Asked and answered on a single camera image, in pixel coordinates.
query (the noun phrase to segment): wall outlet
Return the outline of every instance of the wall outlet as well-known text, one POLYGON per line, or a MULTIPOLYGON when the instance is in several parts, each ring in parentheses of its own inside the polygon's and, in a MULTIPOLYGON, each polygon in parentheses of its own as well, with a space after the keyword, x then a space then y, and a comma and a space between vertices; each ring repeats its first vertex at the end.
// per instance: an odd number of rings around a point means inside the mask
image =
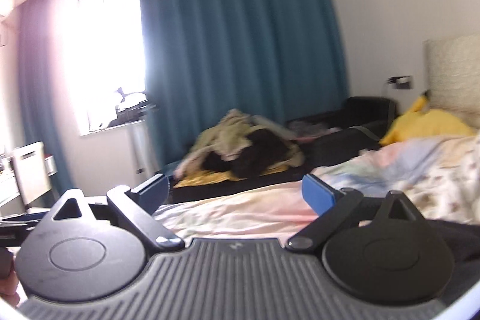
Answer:
POLYGON ((410 90, 412 89, 413 77, 412 75, 407 76, 393 76, 388 78, 388 84, 393 84, 393 88, 397 90, 410 90))

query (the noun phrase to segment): bed sheet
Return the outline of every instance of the bed sheet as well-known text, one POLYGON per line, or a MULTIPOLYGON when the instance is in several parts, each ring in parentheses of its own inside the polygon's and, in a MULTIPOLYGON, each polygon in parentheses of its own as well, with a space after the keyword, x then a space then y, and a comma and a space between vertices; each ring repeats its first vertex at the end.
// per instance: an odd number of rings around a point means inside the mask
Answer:
MULTIPOLYGON (((437 136, 395 143, 313 173, 335 188, 367 196, 404 191, 426 218, 480 223, 480 136, 437 136)), ((156 220, 187 243, 204 238, 278 238, 282 244, 317 215, 301 181, 214 199, 161 206, 156 220)))
POLYGON ((313 173, 368 196, 403 191, 429 219, 480 223, 479 135, 411 139, 313 173))
POLYGON ((302 198, 301 182, 164 205, 153 216, 187 244, 194 237, 278 238, 284 244, 318 217, 302 198))

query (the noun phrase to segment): dark blanket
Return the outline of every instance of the dark blanket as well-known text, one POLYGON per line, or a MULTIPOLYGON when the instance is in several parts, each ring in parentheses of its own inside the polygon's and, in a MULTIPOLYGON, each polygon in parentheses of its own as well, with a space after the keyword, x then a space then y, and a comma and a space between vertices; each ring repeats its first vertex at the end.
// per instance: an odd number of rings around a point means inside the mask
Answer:
POLYGON ((258 129, 247 138, 251 146, 244 148, 237 159, 225 162, 215 152, 210 152, 203 161, 202 169, 214 172, 230 170, 237 178, 255 178, 268 167, 285 160, 289 148, 281 138, 268 129, 258 129))
POLYGON ((430 220, 452 251, 455 267, 441 300, 450 305, 480 280, 480 226, 430 220))

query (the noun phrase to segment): black sofa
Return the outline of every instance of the black sofa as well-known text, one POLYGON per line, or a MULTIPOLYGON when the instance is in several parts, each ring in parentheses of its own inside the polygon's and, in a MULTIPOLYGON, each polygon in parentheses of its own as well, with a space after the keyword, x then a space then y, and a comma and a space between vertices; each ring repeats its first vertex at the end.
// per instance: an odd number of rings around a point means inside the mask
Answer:
POLYGON ((244 179, 237 182, 224 181, 211 185, 174 188, 175 180, 170 177, 168 203, 196 201, 200 199, 236 194, 258 187, 277 183, 299 181, 315 167, 331 166, 358 156, 360 150, 377 150, 380 145, 373 138, 382 138, 395 117, 397 103, 381 97, 351 97, 345 100, 342 109, 296 119, 311 124, 324 123, 328 127, 339 127, 341 131, 322 136, 312 143, 301 144, 305 163, 284 172, 244 179), (361 130, 351 128, 362 126, 361 130))

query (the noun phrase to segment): pile of clothes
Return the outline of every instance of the pile of clothes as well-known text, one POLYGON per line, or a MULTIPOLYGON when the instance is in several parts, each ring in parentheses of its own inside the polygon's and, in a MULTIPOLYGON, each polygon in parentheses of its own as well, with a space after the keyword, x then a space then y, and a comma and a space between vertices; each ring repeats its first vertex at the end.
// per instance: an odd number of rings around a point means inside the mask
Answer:
POLYGON ((304 162, 296 136, 280 125, 261 116, 243 114, 232 109, 214 127, 206 129, 197 138, 188 155, 174 172, 176 179, 187 178, 180 186, 253 178, 304 162), (213 172, 227 173, 205 178, 213 172))

